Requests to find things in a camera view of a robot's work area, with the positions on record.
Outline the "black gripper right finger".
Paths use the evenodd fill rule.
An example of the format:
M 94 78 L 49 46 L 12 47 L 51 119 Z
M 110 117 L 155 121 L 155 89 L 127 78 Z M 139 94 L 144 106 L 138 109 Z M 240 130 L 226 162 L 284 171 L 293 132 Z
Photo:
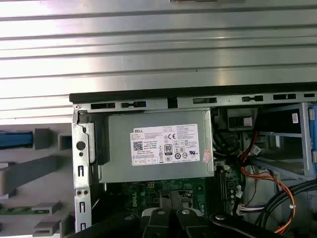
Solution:
M 179 191 L 174 192 L 174 210 L 180 229 L 187 238 L 278 238 L 272 231 L 228 214 L 214 213 L 205 219 L 201 212 L 184 207 Z

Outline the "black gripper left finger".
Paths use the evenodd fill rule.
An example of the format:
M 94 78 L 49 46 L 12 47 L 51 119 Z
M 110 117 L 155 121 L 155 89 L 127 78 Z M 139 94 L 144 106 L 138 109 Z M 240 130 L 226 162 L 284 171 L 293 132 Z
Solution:
M 71 238 L 168 238 L 171 235 L 174 210 L 174 192 L 160 195 L 160 207 L 148 208 L 139 217 L 132 212 L 110 216 L 89 228 L 71 235 Z

